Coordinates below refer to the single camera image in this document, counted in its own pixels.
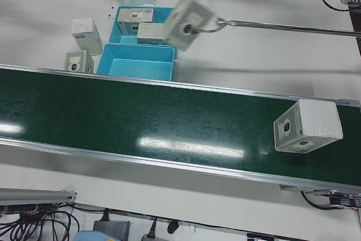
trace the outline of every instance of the blue object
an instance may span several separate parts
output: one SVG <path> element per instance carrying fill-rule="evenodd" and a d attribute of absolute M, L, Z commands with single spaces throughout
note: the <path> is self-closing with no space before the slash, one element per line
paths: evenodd
<path fill-rule="evenodd" d="M 108 43 L 96 73 L 170 81 L 174 54 L 170 46 Z"/>
<path fill-rule="evenodd" d="M 120 241 L 100 231 L 80 231 L 74 237 L 74 241 Z"/>
<path fill-rule="evenodd" d="M 153 23 L 164 23 L 168 16 L 170 15 L 173 8 L 167 7 L 138 7 L 138 6 L 120 6 L 117 11 L 117 15 L 114 20 L 113 29 L 111 36 L 109 38 L 109 43 L 129 43 L 129 44 L 138 44 L 137 35 L 122 35 L 120 28 L 117 24 L 117 18 L 120 9 L 122 8 L 152 8 L 153 9 Z M 157 46 L 165 46 L 165 47 L 172 47 L 171 45 L 157 45 Z M 178 52 L 175 48 L 175 58 L 177 58 Z"/>

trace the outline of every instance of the gray device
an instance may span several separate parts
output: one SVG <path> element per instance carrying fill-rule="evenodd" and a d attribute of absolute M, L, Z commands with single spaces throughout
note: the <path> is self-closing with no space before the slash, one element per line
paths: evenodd
<path fill-rule="evenodd" d="M 86 50 L 66 52 L 64 70 L 78 73 L 93 73 L 94 61 Z"/>
<path fill-rule="evenodd" d="M 122 241 L 128 241 L 130 221 L 94 221 L 93 231 L 100 231 Z"/>
<path fill-rule="evenodd" d="M 152 20 L 152 8 L 122 8 L 117 18 L 123 35 L 136 35 L 140 23 L 151 23 Z"/>

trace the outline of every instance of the small white box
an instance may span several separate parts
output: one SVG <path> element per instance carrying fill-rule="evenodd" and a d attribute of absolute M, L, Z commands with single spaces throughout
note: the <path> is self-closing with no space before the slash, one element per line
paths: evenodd
<path fill-rule="evenodd" d="M 72 35 L 79 48 L 87 50 L 89 55 L 95 56 L 102 53 L 103 42 L 92 18 L 73 19 Z"/>
<path fill-rule="evenodd" d="M 163 24 L 140 23 L 137 40 L 138 43 L 145 43 L 148 45 L 164 45 Z"/>
<path fill-rule="evenodd" d="M 152 8 L 121 8 L 117 22 L 123 35 L 136 35 L 140 23 L 151 23 Z"/>
<path fill-rule="evenodd" d="M 336 104 L 299 100 L 274 122 L 275 148 L 305 154 L 344 137 Z"/>
<path fill-rule="evenodd" d="M 213 18 L 215 10 L 209 0 L 180 0 L 164 22 L 163 33 L 167 43 L 186 51 Z"/>
<path fill-rule="evenodd" d="M 94 61 L 86 50 L 66 52 L 64 70 L 78 73 L 93 73 Z"/>

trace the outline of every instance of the metal rail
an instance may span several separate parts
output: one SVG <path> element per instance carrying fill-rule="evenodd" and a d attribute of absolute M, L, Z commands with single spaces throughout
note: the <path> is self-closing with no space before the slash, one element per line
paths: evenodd
<path fill-rule="evenodd" d="M 361 38 L 361 32 L 350 31 L 350 30 L 335 30 L 335 29 L 324 29 L 324 28 L 308 28 L 308 27 L 297 27 L 294 25 L 277 25 L 269 23 L 255 23 L 255 22 L 246 22 L 246 21 L 225 21 L 217 20 L 216 24 L 219 26 L 215 31 L 219 31 L 227 25 L 233 27 L 246 27 L 246 28 L 263 28 L 263 29 L 276 29 L 276 30 L 286 30 L 294 32 L 306 32 L 306 33 L 317 33 L 317 34 L 329 34 L 329 35 L 339 35 L 339 36 L 349 36 L 349 37 L 359 37 Z M 211 32 L 211 30 L 199 30 L 200 32 Z"/>

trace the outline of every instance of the wire bundle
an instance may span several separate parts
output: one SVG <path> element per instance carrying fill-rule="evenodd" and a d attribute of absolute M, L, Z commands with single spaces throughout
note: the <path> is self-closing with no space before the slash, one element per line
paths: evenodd
<path fill-rule="evenodd" d="M 56 219 L 55 215 L 57 214 L 65 214 L 68 219 L 67 223 Z M 80 225 L 78 219 L 76 219 L 74 215 L 66 211 L 58 210 L 42 211 L 38 213 L 26 213 L 25 215 L 20 216 L 20 218 L 16 221 L 0 224 L 0 238 L 5 234 L 9 233 L 10 241 L 26 241 L 35 234 L 37 229 L 39 229 L 39 236 L 37 240 L 40 241 L 45 222 L 50 221 L 52 226 L 53 241 L 70 241 L 70 228 L 72 220 L 75 220 L 79 231 Z M 65 233 L 61 239 L 58 237 L 58 234 L 56 232 L 56 224 L 62 225 L 62 227 L 65 229 Z"/>

